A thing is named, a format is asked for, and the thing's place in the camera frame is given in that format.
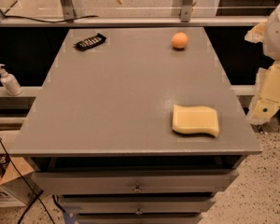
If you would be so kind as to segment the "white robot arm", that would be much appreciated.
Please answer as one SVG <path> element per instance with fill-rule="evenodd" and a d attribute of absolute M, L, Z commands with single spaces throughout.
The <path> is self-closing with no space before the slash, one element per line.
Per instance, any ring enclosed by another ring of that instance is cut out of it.
<path fill-rule="evenodd" d="M 246 115 L 251 124 L 262 125 L 280 109 L 280 4 L 266 21 L 247 32 L 245 40 L 261 42 L 264 55 L 273 59 L 268 69 L 257 72 L 255 94 Z"/>

